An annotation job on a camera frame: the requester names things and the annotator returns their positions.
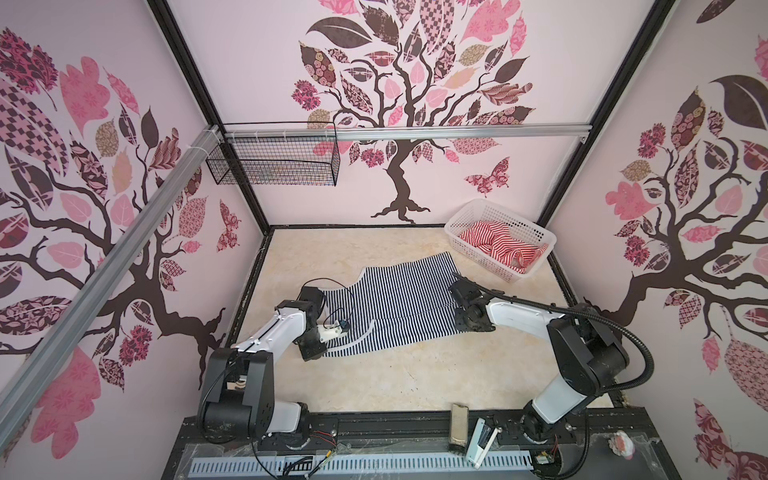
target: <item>marble floor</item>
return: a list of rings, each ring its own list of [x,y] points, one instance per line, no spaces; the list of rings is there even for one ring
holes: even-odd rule
[[[548,263],[526,280],[506,283],[451,249],[441,228],[277,230],[264,260],[238,341],[255,333],[275,305],[326,276],[349,285],[365,266],[388,266],[450,251],[462,275],[509,295],[566,305]],[[334,288],[331,282],[314,286]],[[463,333],[357,356],[304,362],[290,346],[275,364],[275,396],[314,412],[520,409],[558,368],[548,343],[516,329]],[[607,395],[591,406],[610,407]]]

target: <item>clothing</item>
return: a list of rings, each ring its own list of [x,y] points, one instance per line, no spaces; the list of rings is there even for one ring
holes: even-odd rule
[[[525,273],[549,247],[516,240],[509,233],[509,225],[499,222],[476,222],[459,238],[518,273]]]
[[[347,336],[328,342],[326,356],[348,356],[459,333],[449,289],[458,273],[451,254],[394,266],[369,266],[347,289],[325,290],[334,320],[349,318]]]

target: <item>pink wall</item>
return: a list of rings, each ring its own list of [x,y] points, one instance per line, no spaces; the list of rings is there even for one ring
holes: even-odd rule
[[[6,4],[2,384],[204,127],[143,1]],[[259,244],[238,189],[203,166],[3,453],[0,476],[159,477]]]
[[[627,395],[682,477],[765,478],[768,4],[709,3],[681,2],[551,229],[577,293],[654,354]]]
[[[652,2],[588,0],[559,2],[557,8],[529,0],[193,0],[171,3],[225,121],[302,121],[311,114],[319,115],[315,119],[325,118],[317,113],[325,111],[329,117],[335,117],[336,123],[350,117],[349,127],[385,127],[419,125],[415,113],[422,107],[426,125],[437,125],[459,115],[464,115],[461,124],[472,124],[476,118],[468,121],[468,114],[476,101],[478,116],[516,107],[516,118],[527,124],[586,123]],[[395,5],[401,8],[398,12]],[[429,20],[422,21],[422,18],[431,18],[432,13],[447,12],[450,8],[453,13],[449,17],[437,14],[436,31],[432,30]],[[319,26],[312,28],[316,22]],[[329,31],[327,22],[350,22],[348,25],[356,25],[370,41],[355,35],[350,40],[332,31],[329,36],[325,35],[323,32]],[[377,37],[379,30],[383,34]],[[391,63],[382,66],[355,61],[371,61],[367,55],[374,52],[396,55],[397,44],[413,45],[408,43],[408,38],[414,31],[419,42],[427,45],[423,66],[418,59],[400,59],[397,62],[403,71],[400,74]],[[435,43],[426,43],[432,34],[436,36]],[[328,88],[307,73],[300,42],[323,52],[327,63],[320,62],[320,68],[333,67],[338,95],[348,111],[339,112],[338,100],[333,97],[337,93],[326,93]],[[429,72],[439,63],[446,44],[455,47],[455,60],[444,78],[433,77],[429,83],[429,92],[436,97],[432,101],[430,97],[413,100],[427,87]],[[502,48],[503,54],[496,66],[489,69],[490,74],[482,78],[483,82],[490,82],[478,88],[480,77],[485,73],[485,59],[496,48]],[[346,60],[340,55],[333,57],[332,49],[339,50]],[[473,56],[472,52],[481,53]],[[524,64],[513,78],[497,77],[503,65],[510,61],[524,61]],[[371,66],[380,75],[387,76],[366,79],[358,74],[358,78],[354,78],[348,72],[352,68],[370,71]],[[414,74],[414,70],[426,75],[422,78]],[[342,79],[352,86],[350,90],[359,89],[371,100],[371,114],[366,111],[365,102],[354,105],[350,94],[344,92]],[[292,98],[298,90],[298,81],[317,91],[313,95],[317,101],[307,101],[306,109]],[[382,92],[383,108],[376,84]],[[492,103],[492,94],[486,96],[480,92],[501,84],[507,84],[509,89],[516,85],[521,90],[528,84],[531,88],[526,88],[516,99],[497,95],[497,104]],[[404,95],[406,89],[412,92],[410,102]],[[447,109],[443,108],[446,103],[441,95],[453,96],[448,100]],[[412,118],[408,119],[406,113],[400,121],[391,122],[391,113],[406,104],[413,107]],[[455,109],[449,114],[454,104]],[[380,118],[378,113],[382,110],[386,112]],[[432,113],[435,121],[431,123]],[[372,117],[374,125],[362,117]],[[368,149],[373,153],[382,152],[382,163],[368,164],[360,160],[353,162],[354,156],[350,157],[348,152],[350,146],[345,145],[337,186],[260,185],[255,191],[269,221],[274,224],[392,224],[402,223],[403,217],[416,223],[442,223],[470,200],[484,196],[467,178],[488,179],[494,168],[508,158],[508,188],[494,187],[487,192],[487,197],[535,219],[552,178],[557,176],[573,148],[574,138],[499,138],[496,141],[498,145],[488,145],[487,149],[470,154],[469,149],[451,141],[438,140],[435,146],[428,146],[432,159],[417,156],[417,161],[412,156],[416,142],[398,143],[400,157],[395,155],[390,159],[384,156],[387,142],[380,141],[360,147],[361,152]],[[402,179],[398,167],[402,168]],[[388,213],[372,218],[385,209]]]

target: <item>red and white striped clothing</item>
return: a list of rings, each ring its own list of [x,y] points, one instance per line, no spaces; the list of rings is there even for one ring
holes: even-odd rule
[[[512,238],[509,225],[499,222],[477,222],[459,238],[518,273],[525,273],[548,247],[546,243],[534,247]]]

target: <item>laundry basket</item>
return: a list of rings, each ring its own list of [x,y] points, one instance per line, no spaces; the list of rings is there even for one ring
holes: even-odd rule
[[[546,243],[548,245],[547,249],[535,262],[528,266],[525,273],[516,272],[483,253],[479,248],[473,247],[459,238],[469,227],[479,221],[506,223],[509,225],[509,233],[512,235],[512,238],[536,247]],[[532,276],[542,263],[547,262],[547,256],[552,251],[554,243],[558,240],[551,231],[515,215],[500,205],[481,198],[469,202],[456,215],[451,217],[451,220],[448,220],[448,223],[445,224],[445,232],[448,234],[451,246],[455,250],[480,263],[487,270],[490,270],[509,283]]]

